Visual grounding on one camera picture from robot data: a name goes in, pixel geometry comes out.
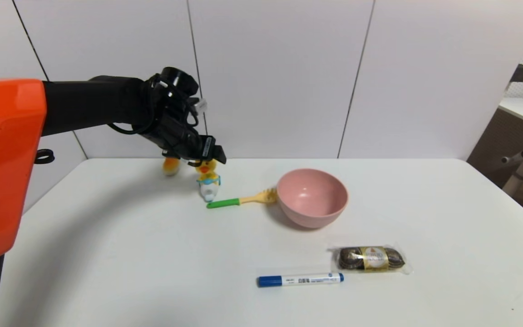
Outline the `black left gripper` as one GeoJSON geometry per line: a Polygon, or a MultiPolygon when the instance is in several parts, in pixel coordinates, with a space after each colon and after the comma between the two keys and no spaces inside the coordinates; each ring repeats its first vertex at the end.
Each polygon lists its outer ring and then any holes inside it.
{"type": "Polygon", "coordinates": [[[166,117],[162,123],[166,151],[164,167],[177,168],[181,165],[181,161],[194,168],[214,160],[223,165],[227,163],[224,149],[216,145],[214,137],[199,134],[187,122],[173,118],[166,117]]]}

